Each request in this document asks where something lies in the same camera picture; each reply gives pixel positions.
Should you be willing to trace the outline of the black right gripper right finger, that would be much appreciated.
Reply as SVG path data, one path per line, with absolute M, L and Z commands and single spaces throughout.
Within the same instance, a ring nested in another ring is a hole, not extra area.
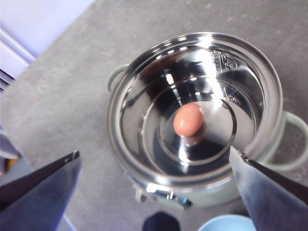
M 229 162 L 246 210 L 258 231 L 306 231 L 308 188 L 249 159 L 234 147 Z

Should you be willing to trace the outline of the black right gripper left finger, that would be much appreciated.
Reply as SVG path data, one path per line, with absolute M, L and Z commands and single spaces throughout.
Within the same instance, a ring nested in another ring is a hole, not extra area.
M 76 188 L 81 169 L 74 151 L 0 188 L 2 231 L 55 231 Z

